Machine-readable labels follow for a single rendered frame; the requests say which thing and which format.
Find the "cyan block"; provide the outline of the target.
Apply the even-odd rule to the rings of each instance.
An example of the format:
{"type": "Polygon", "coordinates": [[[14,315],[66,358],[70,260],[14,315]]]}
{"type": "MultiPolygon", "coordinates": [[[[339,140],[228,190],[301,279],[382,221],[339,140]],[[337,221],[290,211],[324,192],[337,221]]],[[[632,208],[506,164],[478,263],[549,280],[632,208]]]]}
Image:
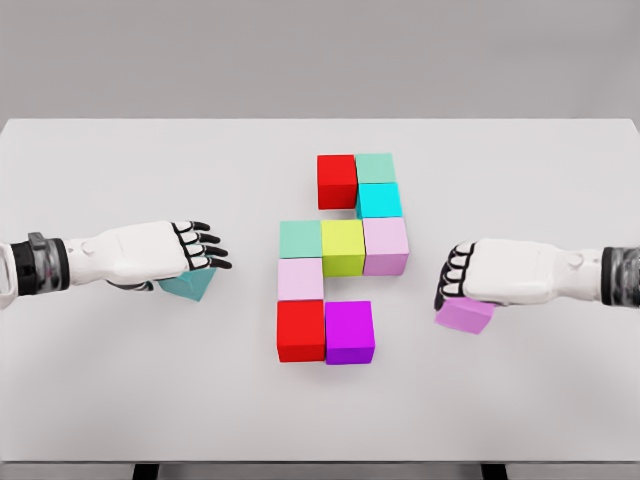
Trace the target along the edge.
{"type": "Polygon", "coordinates": [[[355,210],[356,217],[359,219],[402,217],[398,184],[395,182],[359,184],[355,210]]]}

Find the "red block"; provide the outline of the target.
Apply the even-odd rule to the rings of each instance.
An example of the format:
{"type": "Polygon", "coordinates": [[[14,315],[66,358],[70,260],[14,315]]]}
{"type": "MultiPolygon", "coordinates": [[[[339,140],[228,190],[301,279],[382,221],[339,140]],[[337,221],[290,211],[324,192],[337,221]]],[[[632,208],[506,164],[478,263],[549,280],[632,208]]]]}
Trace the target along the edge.
{"type": "Polygon", "coordinates": [[[317,205],[320,210],[354,209],[357,172],[353,154],[318,155],[317,205]]]}
{"type": "Polygon", "coordinates": [[[276,345],[279,361],[325,360],[326,336],[322,300],[279,301],[276,345]]]}

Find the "yellow-green block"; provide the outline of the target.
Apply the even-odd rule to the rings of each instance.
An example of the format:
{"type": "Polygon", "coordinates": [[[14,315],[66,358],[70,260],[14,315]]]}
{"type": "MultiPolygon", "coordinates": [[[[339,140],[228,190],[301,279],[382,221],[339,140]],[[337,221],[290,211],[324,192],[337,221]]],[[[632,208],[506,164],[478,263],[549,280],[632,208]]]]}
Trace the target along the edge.
{"type": "Polygon", "coordinates": [[[322,220],[320,226],[324,276],[362,276],[366,256],[362,221],[322,220]]]}

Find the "pale pink block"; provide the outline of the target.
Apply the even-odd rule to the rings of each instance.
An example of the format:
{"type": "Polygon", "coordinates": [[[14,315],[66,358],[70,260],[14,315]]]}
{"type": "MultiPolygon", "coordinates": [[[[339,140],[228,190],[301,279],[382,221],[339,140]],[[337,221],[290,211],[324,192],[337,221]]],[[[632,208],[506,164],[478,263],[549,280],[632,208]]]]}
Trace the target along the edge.
{"type": "Polygon", "coordinates": [[[365,218],[364,276],[400,276],[410,249],[403,217],[365,218]]]}
{"type": "Polygon", "coordinates": [[[321,258],[278,260],[278,300],[323,300],[321,258]]]}

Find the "teal block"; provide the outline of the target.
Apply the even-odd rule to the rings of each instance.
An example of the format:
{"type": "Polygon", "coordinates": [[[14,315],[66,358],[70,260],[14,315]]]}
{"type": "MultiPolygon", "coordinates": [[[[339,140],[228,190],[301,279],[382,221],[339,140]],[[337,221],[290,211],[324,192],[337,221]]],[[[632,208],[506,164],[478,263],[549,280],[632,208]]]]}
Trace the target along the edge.
{"type": "Polygon", "coordinates": [[[177,277],[158,280],[157,283],[167,293],[199,302],[216,271],[216,268],[187,271],[177,277]]]}

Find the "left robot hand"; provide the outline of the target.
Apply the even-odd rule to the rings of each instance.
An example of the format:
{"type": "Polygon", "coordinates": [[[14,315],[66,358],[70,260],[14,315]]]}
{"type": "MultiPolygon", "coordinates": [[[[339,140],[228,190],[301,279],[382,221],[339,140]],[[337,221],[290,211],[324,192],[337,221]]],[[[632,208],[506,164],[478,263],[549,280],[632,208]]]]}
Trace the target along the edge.
{"type": "Polygon", "coordinates": [[[126,290],[151,290],[186,272],[232,268],[211,226],[200,221],[154,221],[109,229],[87,250],[104,280],[126,290]]]}

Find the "magenta purple block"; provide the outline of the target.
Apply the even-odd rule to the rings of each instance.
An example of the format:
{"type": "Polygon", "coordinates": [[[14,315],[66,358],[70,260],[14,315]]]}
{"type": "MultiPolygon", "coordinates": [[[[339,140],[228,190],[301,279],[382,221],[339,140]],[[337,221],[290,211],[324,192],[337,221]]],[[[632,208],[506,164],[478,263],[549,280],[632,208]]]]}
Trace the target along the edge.
{"type": "Polygon", "coordinates": [[[328,365],[370,364],[376,348],[371,302],[326,302],[325,336],[328,365]]]}

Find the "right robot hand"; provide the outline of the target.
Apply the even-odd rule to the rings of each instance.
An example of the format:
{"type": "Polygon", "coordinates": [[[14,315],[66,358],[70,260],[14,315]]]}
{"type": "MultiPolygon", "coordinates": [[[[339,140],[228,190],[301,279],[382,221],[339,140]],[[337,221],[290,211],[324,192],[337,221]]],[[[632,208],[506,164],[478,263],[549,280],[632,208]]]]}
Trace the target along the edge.
{"type": "Polygon", "coordinates": [[[500,306],[547,303],[557,296],[553,274],[559,256],[559,248],[533,241],[461,242],[441,268],[434,309],[456,298],[500,306]]]}

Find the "mint green block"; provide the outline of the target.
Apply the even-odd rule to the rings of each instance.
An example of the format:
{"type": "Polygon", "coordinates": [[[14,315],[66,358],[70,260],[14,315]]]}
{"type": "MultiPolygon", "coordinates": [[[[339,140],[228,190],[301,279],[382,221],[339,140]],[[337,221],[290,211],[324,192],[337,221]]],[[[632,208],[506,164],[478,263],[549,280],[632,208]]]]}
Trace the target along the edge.
{"type": "Polygon", "coordinates": [[[322,237],[319,220],[286,220],[280,222],[279,257],[321,258],[322,237]]]}
{"type": "Polygon", "coordinates": [[[360,184],[394,183],[396,173],[391,153],[355,155],[357,178],[360,184]]]}

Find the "orchid purple block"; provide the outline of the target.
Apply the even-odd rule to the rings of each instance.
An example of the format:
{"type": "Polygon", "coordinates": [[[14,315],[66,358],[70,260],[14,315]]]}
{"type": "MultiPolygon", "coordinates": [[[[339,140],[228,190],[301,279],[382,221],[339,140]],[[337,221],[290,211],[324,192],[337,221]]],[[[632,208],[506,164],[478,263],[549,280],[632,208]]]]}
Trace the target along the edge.
{"type": "Polygon", "coordinates": [[[435,323],[458,331],[480,334],[493,318],[496,305],[466,297],[444,301],[435,314],[435,323]]]}

